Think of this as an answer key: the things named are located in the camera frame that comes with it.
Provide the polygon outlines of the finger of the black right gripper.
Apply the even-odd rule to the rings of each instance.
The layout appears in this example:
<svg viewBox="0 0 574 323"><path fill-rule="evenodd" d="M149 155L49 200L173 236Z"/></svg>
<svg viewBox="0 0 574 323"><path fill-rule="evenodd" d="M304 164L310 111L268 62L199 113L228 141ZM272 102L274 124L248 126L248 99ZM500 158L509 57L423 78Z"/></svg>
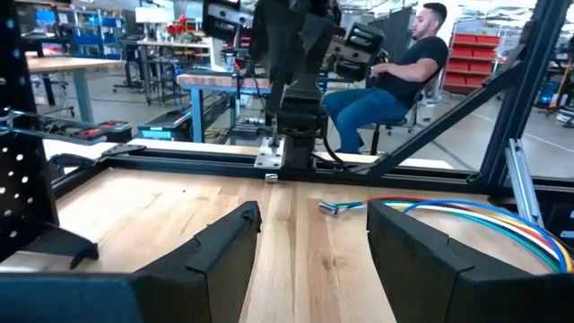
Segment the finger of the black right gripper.
<svg viewBox="0 0 574 323"><path fill-rule="evenodd" d="M335 27L336 25L331 18L319 17L310 13L305 16L301 38L307 68L320 68L322 66Z"/></svg>
<svg viewBox="0 0 574 323"><path fill-rule="evenodd" d="M293 80L296 32L300 14L289 0L259 0L252 22L249 54L266 71L271 83L290 84Z"/></svg>

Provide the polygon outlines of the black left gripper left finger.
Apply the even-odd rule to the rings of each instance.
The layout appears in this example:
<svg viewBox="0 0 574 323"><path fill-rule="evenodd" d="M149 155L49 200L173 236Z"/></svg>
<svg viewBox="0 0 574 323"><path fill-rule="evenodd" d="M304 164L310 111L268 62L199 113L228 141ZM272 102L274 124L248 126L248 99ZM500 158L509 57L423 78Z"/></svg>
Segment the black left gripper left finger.
<svg viewBox="0 0 574 323"><path fill-rule="evenodd" d="M238 323L261 223L245 202L131 274L2 273L0 323Z"/></svg>

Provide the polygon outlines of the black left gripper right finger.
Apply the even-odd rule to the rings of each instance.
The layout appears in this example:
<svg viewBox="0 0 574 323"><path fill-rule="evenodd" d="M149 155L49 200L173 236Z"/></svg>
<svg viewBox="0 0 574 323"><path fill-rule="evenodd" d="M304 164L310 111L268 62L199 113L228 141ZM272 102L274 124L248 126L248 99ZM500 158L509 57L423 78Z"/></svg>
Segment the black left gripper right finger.
<svg viewBox="0 0 574 323"><path fill-rule="evenodd" d="M397 323L574 323L574 274L532 275L374 202L367 231Z"/></svg>

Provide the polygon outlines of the dark partition screen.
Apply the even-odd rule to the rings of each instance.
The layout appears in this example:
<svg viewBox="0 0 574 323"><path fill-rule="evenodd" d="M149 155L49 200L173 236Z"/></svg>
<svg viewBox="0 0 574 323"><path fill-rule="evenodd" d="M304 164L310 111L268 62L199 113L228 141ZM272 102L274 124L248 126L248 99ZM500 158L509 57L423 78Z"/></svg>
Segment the dark partition screen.
<svg viewBox="0 0 574 323"><path fill-rule="evenodd" d="M414 9L406 6L382 13L369 22L369 26L384 33L383 48L391 57L400 57L407 50L411 40L410 26L413 15Z"/></svg>

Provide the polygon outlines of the person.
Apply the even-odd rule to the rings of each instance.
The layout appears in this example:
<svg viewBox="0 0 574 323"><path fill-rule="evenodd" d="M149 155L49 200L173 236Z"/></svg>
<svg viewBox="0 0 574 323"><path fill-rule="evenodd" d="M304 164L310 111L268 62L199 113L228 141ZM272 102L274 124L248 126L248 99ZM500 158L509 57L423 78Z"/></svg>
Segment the person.
<svg viewBox="0 0 574 323"><path fill-rule="evenodd" d="M444 4L424 4L413 22L414 44L396 61L374 65L370 69L373 85L324 97L326 112L340 136L340 153L358 153L364 146L360 127L406 116L417 92L439 74L448 60L448 46L438 36L447 17Z"/></svg>

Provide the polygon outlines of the black office chair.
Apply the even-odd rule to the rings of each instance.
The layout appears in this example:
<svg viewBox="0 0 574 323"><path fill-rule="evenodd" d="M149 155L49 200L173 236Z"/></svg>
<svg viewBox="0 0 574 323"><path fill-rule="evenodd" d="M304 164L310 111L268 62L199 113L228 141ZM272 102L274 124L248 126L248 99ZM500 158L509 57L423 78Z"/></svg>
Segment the black office chair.
<svg viewBox="0 0 574 323"><path fill-rule="evenodd" d="M374 124L374 132L370 144L370 155L379 155L378 142L380 138L380 128L384 127L388 135L392 135L394 127L404 127L407 133L411 134L418 124L418 108L425 102L425 88L421 88L414 96L409 112L402 119L386 120L382 123Z"/></svg>

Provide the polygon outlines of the cluttered wooden workbench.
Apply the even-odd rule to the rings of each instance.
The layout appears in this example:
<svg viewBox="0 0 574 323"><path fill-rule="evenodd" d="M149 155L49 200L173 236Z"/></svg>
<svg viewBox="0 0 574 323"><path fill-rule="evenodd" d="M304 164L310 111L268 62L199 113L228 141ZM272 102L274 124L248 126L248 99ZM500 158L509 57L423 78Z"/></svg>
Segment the cluttered wooden workbench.
<svg viewBox="0 0 574 323"><path fill-rule="evenodd" d="M210 56L213 43L208 38L198 42L138 40L143 67L143 93L145 102L159 102L163 106L169 100L182 100L185 96L177 84L177 76L183 69L202 65Z"/></svg>

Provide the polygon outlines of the red storage bin rack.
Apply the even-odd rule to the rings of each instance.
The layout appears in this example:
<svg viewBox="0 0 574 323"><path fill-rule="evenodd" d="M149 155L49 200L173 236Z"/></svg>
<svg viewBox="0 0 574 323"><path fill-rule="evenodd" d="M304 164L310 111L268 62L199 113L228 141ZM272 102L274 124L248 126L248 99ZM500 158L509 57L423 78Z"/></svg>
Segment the red storage bin rack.
<svg viewBox="0 0 574 323"><path fill-rule="evenodd" d="M442 76L442 90L469 94L480 87L499 63L500 36L454 33L450 56Z"/></svg>

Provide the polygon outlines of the silver aluminium extrusion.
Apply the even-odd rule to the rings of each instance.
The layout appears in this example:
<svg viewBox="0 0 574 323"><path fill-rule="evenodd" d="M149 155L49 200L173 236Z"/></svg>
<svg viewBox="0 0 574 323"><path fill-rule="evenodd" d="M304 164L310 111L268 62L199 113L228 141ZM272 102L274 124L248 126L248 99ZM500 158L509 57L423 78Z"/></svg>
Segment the silver aluminium extrusion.
<svg viewBox="0 0 574 323"><path fill-rule="evenodd" d="M505 157L518 214L543 228L544 221L526 161L526 153L519 139L509 139Z"/></svg>

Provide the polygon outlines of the black metal pegboard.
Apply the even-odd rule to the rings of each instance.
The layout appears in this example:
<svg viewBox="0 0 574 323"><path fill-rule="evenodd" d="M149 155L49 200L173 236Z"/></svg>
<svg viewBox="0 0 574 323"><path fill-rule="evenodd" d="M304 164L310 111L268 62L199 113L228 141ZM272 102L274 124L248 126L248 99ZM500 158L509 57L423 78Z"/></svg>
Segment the black metal pegboard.
<svg viewBox="0 0 574 323"><path fill-rule="evenodd" d="M0 0L0 263L19 251L67 256L98 247L59 226L15 0Z"/></svg>

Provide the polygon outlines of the computer case with lights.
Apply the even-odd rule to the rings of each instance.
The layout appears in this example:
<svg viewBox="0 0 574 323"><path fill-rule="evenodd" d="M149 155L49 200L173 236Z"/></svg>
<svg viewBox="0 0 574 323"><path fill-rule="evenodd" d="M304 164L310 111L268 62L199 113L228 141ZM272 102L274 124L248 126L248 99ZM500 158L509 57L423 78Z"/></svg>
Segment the computer case with lights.
<svg viewBox="0 0 574 323"><path fill-rule="evenodd" d="M169 110L139 126L142 139L189 142L192 139L192 113L190 110Z"/></svg>

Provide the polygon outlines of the black equipment case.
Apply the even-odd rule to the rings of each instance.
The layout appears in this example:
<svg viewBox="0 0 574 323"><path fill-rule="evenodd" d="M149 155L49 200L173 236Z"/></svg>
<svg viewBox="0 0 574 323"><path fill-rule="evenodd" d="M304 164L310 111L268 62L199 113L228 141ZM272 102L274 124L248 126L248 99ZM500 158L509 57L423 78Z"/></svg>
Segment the black equipment case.
<svg viewBox="0 0 574 323"><path fill-rule="evenodd" d="M126 121L109 120L99 123L104 128L108 142L128 143L133 139L132 127Z"/></svg>

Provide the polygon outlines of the shelving with blue bins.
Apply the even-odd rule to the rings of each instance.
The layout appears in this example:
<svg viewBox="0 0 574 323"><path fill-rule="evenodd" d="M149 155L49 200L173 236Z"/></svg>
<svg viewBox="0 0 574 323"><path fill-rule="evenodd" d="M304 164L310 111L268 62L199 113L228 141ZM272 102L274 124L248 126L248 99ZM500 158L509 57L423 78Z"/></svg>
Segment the shelving with blue bins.
<svg viewBox="0 0 574 323"><path fill-rule="evenodd" d="M22 36L39 56L120 59L126 12L87 5L22 0L17 4Z"/></svg>

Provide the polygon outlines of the wooden table with grey legs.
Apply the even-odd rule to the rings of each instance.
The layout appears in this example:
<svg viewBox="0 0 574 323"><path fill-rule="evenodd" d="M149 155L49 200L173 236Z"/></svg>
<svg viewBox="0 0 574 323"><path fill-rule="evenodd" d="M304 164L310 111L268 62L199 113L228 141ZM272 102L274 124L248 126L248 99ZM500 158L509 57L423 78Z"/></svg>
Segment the wooden table with grey legs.
<svg viewBox="0 0 574 323"><path fill-rule="evenodd" d="M80 57L28 57L31 74L72 72L82 121L92 123L93 113L86 72L88 69L123 66L122 60Z"/></svg>

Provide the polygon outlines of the black aluminium frame rail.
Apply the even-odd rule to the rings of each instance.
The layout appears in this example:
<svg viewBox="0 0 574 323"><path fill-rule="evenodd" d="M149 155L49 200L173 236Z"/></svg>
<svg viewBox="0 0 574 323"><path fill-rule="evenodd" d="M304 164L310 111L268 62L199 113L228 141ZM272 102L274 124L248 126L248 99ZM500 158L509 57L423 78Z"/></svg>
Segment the black aluminium frame rail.
<svg viewBox="0 0 574 323"><path fill-rule="evenodd" d="M241 145L202 144L192 142L158 141L151 139L134 139L129 143L144 145L147 148L152 149L166 149L184 152L208 152L244 155L256 155L258 153L257 147ZM43 144L46 156L48 158L59 153L72 153L94 159L99 158L108 149L117 146L115 143L106 142L95 145L81 145L51 139L44 139ZM377 159L377 156L347 153L341 153L339 154L339 157L347 163L371 163ZM453 167L446 161L418 158L406 159L400 163L400 166L407 168L453 170Z"/></svg>

